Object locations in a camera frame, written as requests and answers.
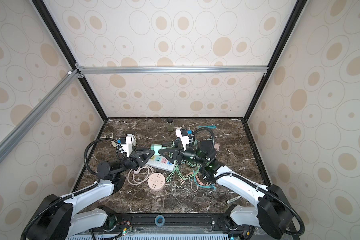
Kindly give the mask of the green charger plug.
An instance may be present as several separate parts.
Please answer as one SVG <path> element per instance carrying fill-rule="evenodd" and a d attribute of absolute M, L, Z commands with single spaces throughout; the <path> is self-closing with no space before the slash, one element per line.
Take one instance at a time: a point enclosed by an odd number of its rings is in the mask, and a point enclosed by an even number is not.
<path fill-rule="evenodd" d="M 163 148 L 163 145 L 152 144 L 150 149 L 155 152 L 155 155 L 159 155 L 159 150 Z"/>

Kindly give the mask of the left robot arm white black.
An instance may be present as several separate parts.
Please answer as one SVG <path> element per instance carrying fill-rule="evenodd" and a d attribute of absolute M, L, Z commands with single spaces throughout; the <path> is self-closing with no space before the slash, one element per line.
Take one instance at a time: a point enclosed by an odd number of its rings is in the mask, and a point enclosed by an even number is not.
<path fill-rule="evenodd" d="M 112 210 L 101 207 L 89 212 L 81 211 L 121 190 L 126 180 L 122 173 L 144 167 L 155 151 L 134 149 L 133 139 L 130 137 L 109 140 L 117 147 L 122 147 L 126 156 L 119 161 L 101 162 L 94 171 L 89 165 L 88 151 L 105 139 L 89 143 L 84 151 L 84 164 L 97 177 L 97 181 L 67 195 L 58 197 L 52 194 L 45 197 L 25 226 L 21 234 L 22 240 L 66 240 L 86 230 L 113 227 L 111 223 L 115 222 L 115 213 Z"/>

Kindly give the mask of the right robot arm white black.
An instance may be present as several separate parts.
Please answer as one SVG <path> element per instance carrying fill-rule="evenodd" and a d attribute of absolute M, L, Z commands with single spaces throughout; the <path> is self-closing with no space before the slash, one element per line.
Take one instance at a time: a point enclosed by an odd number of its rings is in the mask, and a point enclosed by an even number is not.
<path fill-rule="evenodd" d="M 216 158 L 216 138 L 213 130 L 203 127 L 195 131 L 176 129 L 173 147 L 160 147 L 155 152 L 171 163 L 188 161 L 198 165 L 205 182 L 224 186 L 246 199 L 252 207 L 234 206 L 229 219 L 237 226 L 261 227 L 274 239 L 284 234 L 302 236 L 305 224 L 280 187 L 255 183 L 232 171 Z"/>

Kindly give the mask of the pink charger plug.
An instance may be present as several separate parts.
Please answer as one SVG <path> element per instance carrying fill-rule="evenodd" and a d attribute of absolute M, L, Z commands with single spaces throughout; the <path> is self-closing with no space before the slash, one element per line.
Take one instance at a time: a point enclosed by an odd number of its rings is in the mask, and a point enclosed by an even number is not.
<path fill-rule="evenodd" d="M 214 148 L 217 150 L 217 151 L 219 151 L 219 149 L 220 149 L 220 144 L 218 144 L 218 143 L 215 143 L 215 146 L 214 146 Z"/>

